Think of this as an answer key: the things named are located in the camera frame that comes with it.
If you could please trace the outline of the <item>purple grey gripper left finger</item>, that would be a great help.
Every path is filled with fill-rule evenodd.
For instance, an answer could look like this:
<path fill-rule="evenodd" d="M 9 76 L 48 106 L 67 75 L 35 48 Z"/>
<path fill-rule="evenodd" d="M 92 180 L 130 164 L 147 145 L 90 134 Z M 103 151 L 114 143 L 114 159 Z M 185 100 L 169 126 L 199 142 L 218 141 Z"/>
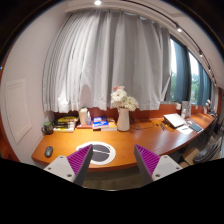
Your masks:
<path fill-rule="evenodd" d="M 87 145 L 69 156 L 58 156 L 45 171 L 82 186 L 90 161 L 93 156 L 93 145 Z"/>

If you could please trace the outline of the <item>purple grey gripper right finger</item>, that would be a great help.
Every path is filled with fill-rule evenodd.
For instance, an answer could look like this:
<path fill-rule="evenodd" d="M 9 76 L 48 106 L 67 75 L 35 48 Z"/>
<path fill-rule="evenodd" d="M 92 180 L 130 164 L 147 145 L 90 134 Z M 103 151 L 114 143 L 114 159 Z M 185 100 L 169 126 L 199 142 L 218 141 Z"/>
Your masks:
<path fill-rule="evenodd" d="M 134 155 L 145 184 L 152 183 L 182 169 L 168 155 L 159 156 L 140 145 L 134 146 Z"/>

